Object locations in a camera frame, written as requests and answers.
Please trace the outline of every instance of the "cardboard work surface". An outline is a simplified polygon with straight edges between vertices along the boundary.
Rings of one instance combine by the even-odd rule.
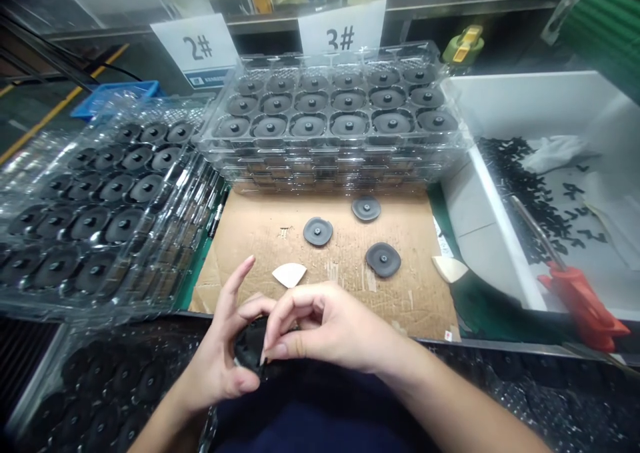
[[[440,249],[426,193],[378,197],[382,213],[371,223],[355,217],[353,198],[232,191],[189,309],[213,313],[221,286],[253,254],[256,262],[240,289],[240,302],[256,292],[280,298],[286,288],[271,272],[285,263],[300,263],[307,272],[299,284],[336,281],[410,336],[442,340],[451,331],[459,338],[449,286],[431,261]],[[322,248],[303,237],[305,224],[314,216],[333,225],[333,236]],[[390,244],[402,258],[390,278],[376,276],[365,261],[367,250],[377,242]]]

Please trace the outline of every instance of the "yellow floor line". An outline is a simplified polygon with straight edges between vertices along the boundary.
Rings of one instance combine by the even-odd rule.
[[[0,91],[0,97],[3,97],[5,94],[9,93],[13,88],[15,88],[14,85],[6,85],[2,91]]]
[[[108,58],[108,60],[105,61],[106,64],[111,64],[116,59],[118,59],[120,55],[124,53],[128,47],[129,47],[128,44],[122,45],[120,49],[118,49],[114,54],[112,54]],[[92,78],[98,77],[105,69],[106,67],[100,66],[98,69],[92,72],[91,77]],[[10,91],[10,89],[7,91],[5,91],[5,89],[0,91],[0,97],[2,97],[2,95],[5,92]],[[0,156],[0,165],[3,165],[5,161],[7,161],[11,156],[13,156],[16,151],[18,151],[18,149],[22,148],[27,141],[29,141],[38,131],[44,128],[47,125],[47,123],[49,123],[60,111],[62,111],[69,103],[71,103],[73,101],[73,98],[78,96],[81,92],[82,92],[82,88],[77,86],[71,93],[67,95],[65,99],[60,101],[49,113],[47,113],[47,115],[43,119],[41,119],[37,125],[32,127],[24,135],[22,135],[20,139],[18,139],[13,145],[11,145],[11,147],[7,151],[5,151],[5,153],[2,156]]]

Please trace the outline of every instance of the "small white label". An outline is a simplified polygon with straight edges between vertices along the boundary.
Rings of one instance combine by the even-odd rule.
[[[222,86],[238,60],[221,14],[156,23],[151,28],[194,88]]]
[[[304,54],[380,47],[387,0],[298,18]]]

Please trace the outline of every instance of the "white plastic bin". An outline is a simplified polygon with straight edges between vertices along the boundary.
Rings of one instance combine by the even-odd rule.
[[[640,187],[640,107],[594,71],[454,77],[469,129],[484,137],[534,139],[572,134],[601,153],[593,170]],[[562,175],[579,175],[564,169]],[[476,147],[469,162],[443,182],[453,231],[468,266],[525,309],[566,312],[536,279],[548,271],[530,266],[487,167]],[[640,321],[640,272],[630,270],[611,244],[570,250],[567,263],[581,268],[607,309]]]

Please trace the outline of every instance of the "clear plastic tray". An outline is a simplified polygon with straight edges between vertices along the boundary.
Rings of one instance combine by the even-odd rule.
[[[216,193],[189,143],[204,111],[203,100],[149,99],[92,121],[40,171],[5,168],[0,308],[89,324],[169,311]]]
[[[432,42],[244,57],[192,138],[239,191],[414,191],[473,145]]]

